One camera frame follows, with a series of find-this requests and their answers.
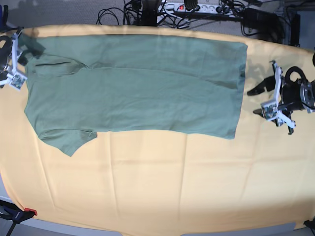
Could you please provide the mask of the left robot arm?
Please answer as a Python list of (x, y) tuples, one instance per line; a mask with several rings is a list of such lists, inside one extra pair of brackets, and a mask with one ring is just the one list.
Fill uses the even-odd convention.
[(261, 104), (261, 113), (266, 120), (290, 118), (294, 111), (315, 111), (315, 82), (310, 82), (303, 70), (292, 66), (285, 74), (275, 60), (271, 61), (274, 75), (265, 78), (247, 92), (248, 96), (272, 91), (272, 98)]

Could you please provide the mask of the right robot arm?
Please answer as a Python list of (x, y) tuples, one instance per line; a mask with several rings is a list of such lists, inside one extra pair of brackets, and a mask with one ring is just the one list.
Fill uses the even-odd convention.
[(2, 35), (0, 41), (4, 41), (4, 44), (0, 48), (0, 72), (3, 73), (9, 66), (9, 62), (12, 62), (11, 68), (14, 66), (17, 68), (19, 63), (25, 66), (28, 60), (25, 58), (24, 52), (18, 46), (18, 35), (15, 33), (12, 36)]

